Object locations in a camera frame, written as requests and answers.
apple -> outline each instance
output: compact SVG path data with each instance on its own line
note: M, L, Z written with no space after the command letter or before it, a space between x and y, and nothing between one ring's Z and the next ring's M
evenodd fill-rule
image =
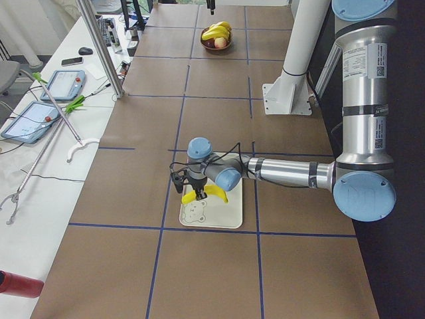
M223 37L215 38L214 46L216 49L223 49L227 45L227 40Z

tablet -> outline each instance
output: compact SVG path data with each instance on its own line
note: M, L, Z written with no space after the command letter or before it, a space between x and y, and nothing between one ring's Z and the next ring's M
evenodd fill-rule
M52 126L59 116L53 104L31 102L21 114L1 132L1 137L33 144Z
M86 73L83 70L56 70L46 86L56 101L69 102L80 94L85 81ZM40 100L50 102L46 92Z

white desk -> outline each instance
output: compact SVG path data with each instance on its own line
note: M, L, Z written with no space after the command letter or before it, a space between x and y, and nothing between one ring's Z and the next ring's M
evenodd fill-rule
M108 48L115 67L121 61L130 61L126 47L129 40L124 36L124 26L117 23L123 52L114 54ZM86 71L86 83L82 94L87 96L95 91L104 81L96 79L86 67L92 64L94 68L105 74L98 54L84 56L84 64L62 68L60 62L64 58L78 56L80 47L94 45L88 34L86 25L80 18L55 54L41 72L42 78L48 80L57 69L82 69ZM37 97L42 90L35 91ZM20 113L34 96L28 93L16 107ZM101 138L115 104L112 87L84 101L84 106L71 113L69 120L82 139ZM25 173L34 162L46 142L48 133L34 145L24 144L17 150L0 155L0 201L16 192ZM63 126L52 141L34 174L55 176L64 179L84 180L98 149L97 144L90 144L84 150L78 150L71 163L66 162L68 150L75 145L76 140L70 130ZM15 148L19 142L0 142L3 152ZM6 225L15 204L9 200L0 211L0 270L13 272L45 280L52 265L54 256L72 214L75 203L82 189L82 182L60 181L57 179L42 179L36 176L30 178L26 188L19 196L19 210L15 223ZM29 299L0 294L0 317L7 319L29 318L38 298Z

computer mouse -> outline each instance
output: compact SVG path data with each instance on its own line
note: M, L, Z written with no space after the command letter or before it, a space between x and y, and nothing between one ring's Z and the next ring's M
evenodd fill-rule
M90 55L93 54L93 50L91 48L82 47L78 50L79 55Z

silver arm segment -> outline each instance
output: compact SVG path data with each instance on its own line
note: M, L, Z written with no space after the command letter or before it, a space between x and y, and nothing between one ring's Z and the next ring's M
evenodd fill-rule
M251 158L247 177L282 185L323 188L332 191L335 163L316 161L284 161L280 159Z

